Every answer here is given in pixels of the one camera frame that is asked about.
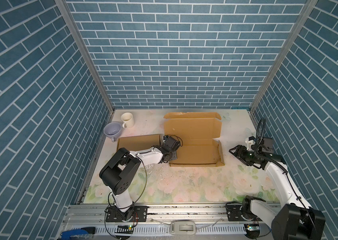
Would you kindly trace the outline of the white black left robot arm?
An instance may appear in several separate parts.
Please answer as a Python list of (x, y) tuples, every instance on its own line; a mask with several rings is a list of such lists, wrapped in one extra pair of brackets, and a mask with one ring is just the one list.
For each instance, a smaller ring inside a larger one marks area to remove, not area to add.
[(143, 167), (168, 163), (177, 158), (177, 150), (183, 145), (178, 136), (168, 136), (160, 146), (152, 146), (148, 150), (128, 151), (120, 148), (101, 169), (99, 177), (111, 190), (114, 204), (108, 208), (111, 215), (119, 221), (129, 221), (137, 216), (134, 211), (135, 201), (132, 200), (128, 188), (137, 171)]

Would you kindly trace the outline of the brown cardboard box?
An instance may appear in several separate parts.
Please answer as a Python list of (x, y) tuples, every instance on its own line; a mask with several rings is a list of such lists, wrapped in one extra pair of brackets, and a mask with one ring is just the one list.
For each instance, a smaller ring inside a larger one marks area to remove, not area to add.
[(153, 146), (161, 145), (160, 134), (123, 137), (118, 139), (117, 150), (125, 148), (128, 151), (148, 150)]
[(171, 167), (222, 167), (222, 118), (215, 112), (167, 113), (164, 133), (177, 136), (183, 145), (177, 150), (177, 159)]

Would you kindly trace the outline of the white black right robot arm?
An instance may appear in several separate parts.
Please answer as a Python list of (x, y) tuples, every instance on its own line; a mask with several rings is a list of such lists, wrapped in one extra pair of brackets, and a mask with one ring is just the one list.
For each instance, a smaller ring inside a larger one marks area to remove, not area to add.
[(229, 152), (248, 167), (266, 172), (270, 178), (281, 204), (281, 209), (272, 210), (265, 200), (259, 197), (245, 196), (241, 213), (245, 219), (262, 220), (271, 230), (275, 240), (319, 240), (322, 238), (326, 218), (314, 209), (298, 190), (289, 176), (282, 156), (249, 151), (238, 145)]

